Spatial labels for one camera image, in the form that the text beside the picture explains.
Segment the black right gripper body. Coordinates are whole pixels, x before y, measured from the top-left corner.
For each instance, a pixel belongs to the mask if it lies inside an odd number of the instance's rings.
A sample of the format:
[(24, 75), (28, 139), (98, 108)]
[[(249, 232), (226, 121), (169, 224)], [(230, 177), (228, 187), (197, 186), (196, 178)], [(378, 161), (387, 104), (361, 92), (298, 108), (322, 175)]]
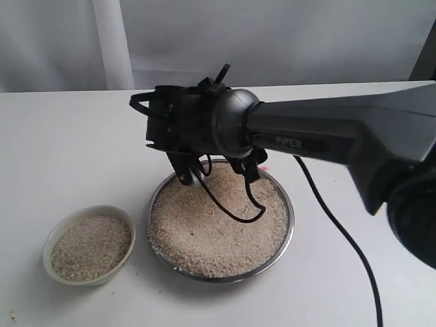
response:
[(146, 140), (156, 149), (216, 155), (211, 129), (212, 102), (198, 87), (158, 86), (149, 108), (163, 120), (148, 118)]

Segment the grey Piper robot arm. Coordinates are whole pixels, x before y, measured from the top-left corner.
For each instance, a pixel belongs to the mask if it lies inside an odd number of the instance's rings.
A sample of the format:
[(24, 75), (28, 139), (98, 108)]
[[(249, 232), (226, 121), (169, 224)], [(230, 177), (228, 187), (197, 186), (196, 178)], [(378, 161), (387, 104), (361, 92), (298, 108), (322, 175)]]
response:
[(387, 204), (397, 239), (435, 265), (434, 85), (288, 102), (160, 86), (146, 114), (150, 146), (168, 154), (241, 159), (270, 149), (344, 165), (367, 212)]

